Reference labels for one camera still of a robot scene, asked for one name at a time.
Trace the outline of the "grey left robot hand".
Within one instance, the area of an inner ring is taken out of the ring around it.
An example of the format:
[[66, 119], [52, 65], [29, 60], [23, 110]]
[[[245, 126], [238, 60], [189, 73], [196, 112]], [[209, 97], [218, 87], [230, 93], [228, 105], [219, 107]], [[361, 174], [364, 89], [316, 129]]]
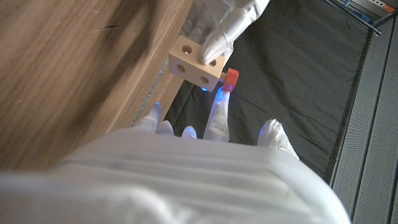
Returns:
[[200, 62], [229, 59], [234, 41], [265, 11], [270, 0], [195, 0], [180, 35], [200, 44]]

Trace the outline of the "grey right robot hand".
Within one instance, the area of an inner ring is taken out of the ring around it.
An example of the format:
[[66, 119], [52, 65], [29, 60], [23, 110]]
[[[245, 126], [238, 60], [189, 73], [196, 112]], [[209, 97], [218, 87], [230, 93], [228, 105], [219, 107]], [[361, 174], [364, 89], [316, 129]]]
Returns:
[[78, 148], [46, 172], [1, 174], [2, 223], [349, 223], [331, 187], [282, 125], [257, 144], [229, 141], [219, 90], [203, 139], [174, 135], [156, 103], [135, 126]]

